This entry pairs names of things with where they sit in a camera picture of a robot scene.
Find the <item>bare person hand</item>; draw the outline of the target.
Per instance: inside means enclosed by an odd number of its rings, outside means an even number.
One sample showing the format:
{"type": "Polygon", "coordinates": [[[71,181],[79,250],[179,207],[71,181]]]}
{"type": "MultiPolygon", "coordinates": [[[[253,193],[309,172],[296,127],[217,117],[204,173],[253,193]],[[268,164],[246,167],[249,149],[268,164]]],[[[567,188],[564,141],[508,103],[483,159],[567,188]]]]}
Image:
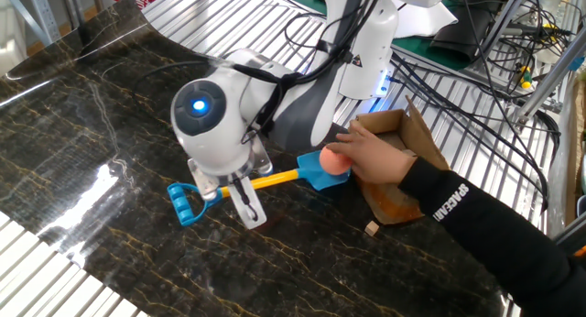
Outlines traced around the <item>bare person hand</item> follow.
{"type": "Polygon", "coordinates": [[[351,159],[353,172],[366,182],[399,184],[417,160],[386,143],[357,120],[352,120],[348,134],[338,134],[336,138],[327,148],[351,159]]]}

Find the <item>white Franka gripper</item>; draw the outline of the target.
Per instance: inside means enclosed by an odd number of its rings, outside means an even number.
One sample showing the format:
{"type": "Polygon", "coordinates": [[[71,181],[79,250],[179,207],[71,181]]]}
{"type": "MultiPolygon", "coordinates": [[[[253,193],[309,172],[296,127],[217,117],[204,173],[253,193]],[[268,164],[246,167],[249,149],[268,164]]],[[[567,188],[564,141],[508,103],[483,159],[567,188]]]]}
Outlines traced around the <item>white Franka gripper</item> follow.
{"type": "Polygon", "coordinates": [[[247,229],[255,229],[267,221],[266,213],[248,177],[231,174],[227,186],[234,207],[247,229]]]}

